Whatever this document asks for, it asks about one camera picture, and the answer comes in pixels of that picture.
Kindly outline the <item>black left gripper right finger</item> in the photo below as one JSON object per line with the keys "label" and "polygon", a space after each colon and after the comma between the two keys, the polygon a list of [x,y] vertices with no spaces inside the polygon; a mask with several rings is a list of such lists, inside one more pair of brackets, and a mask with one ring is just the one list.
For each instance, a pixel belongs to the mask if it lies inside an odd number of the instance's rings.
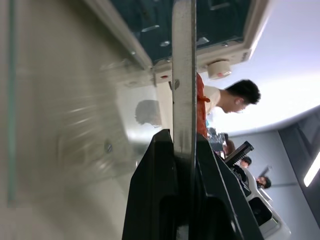
{"label": "black left gripper right finger", "polygon": [[201,134],[196,141],[192,240],[264,240],[238,178]]}

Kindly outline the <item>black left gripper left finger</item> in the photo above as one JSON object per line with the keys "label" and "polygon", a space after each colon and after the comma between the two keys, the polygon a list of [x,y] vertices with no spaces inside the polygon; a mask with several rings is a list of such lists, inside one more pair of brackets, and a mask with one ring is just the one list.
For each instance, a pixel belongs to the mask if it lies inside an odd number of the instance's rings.
{"label": "black left gripper left finger", "polygon": [[173,142],[163,129],[152,137],[131,178],[121,240],[176,240],[177,200]]}

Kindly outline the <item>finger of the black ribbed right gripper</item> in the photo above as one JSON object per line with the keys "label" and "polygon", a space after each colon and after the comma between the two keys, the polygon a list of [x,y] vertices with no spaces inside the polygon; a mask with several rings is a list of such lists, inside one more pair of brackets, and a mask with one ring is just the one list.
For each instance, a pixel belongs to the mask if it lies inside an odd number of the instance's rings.
{"label": "finger of the black ribbed right gripper", "polygon": [[233,151],[225,159],[225,164],[228,167],[232,167],[236,163],[241,161],[249,152],[251,152],[253,150],[254,150],[254,147],[248,141],[245,141],[241,146],[239,146],[235,151]]}

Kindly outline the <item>grey toaster oven door handle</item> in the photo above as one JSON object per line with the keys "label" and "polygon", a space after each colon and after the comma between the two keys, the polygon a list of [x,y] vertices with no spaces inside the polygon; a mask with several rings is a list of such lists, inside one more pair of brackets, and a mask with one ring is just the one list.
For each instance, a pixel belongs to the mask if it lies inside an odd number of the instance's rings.
{"label": "grey toaster oven door handle", "polygon": [[192,240],[197,131],[196,0],[172,8],[173,150],[179,187],[177,239]]}

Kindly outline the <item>cream oven control knob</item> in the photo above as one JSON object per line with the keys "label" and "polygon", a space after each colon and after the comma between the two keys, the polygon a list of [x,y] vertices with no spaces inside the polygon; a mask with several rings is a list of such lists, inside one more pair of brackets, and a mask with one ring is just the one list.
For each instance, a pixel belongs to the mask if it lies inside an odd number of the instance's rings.
{"label": "cream oven control knob", "polygon": [[230,61],[219,59],[207,65],[208,78],[212,81],[225,78],[232,73]]}

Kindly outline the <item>seated background person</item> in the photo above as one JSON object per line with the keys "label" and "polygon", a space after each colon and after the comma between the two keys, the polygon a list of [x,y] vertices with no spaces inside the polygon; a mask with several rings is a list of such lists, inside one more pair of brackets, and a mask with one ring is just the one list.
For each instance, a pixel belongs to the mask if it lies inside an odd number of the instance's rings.
{"label": "seated background person", "polygon": [[272,186],[272,181],[267,176],[259,176],[256,179],[258,189],[269,189]]}
{"label": "seated background person", "polygon": [[248,168],[252,164],[252,159],[248,156],[245,156],[239,163],[240,166]]}

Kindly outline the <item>person in beige shirt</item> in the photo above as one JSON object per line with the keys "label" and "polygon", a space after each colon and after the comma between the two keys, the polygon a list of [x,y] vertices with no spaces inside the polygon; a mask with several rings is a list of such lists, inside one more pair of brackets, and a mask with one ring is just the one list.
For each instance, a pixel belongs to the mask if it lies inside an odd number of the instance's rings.
{"label": "person in beige shirt", "polygon": [[243,111],[249,105],[256,105],[261,99],[258,86],[249,79],[240,80],[225,89],[204,86],[205,113],[209,115],[214,108],[221,108],[226,114]]}

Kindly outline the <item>orange patterned cloth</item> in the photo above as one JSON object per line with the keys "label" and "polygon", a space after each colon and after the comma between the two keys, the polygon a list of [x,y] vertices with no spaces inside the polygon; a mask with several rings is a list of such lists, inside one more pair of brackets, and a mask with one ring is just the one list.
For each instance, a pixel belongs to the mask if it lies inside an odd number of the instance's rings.
{"label": "orange patterned cloth", "polygon": [[199,73],[196,73],[196,85],[197,85],[196,130],[198,134],[201,134],[204,138],[207,139],[208,134],[207,134],[207,125],[206,125],[205,103],[209,103],[210,99],[204,95],[204,83]]}

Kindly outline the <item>ceiling light panel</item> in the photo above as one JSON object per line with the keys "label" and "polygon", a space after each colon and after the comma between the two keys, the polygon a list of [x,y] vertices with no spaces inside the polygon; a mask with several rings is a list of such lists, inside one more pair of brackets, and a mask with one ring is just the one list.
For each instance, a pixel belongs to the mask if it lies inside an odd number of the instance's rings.
{"label": "ceiling light panel", "polygon": [[309,170],[307,171],[303,183],[306,187],[308,187],[315,176],[317,175],[318,171],[320,169],[320,158],[317,158],[313,161],[312,165],[310,166]]}

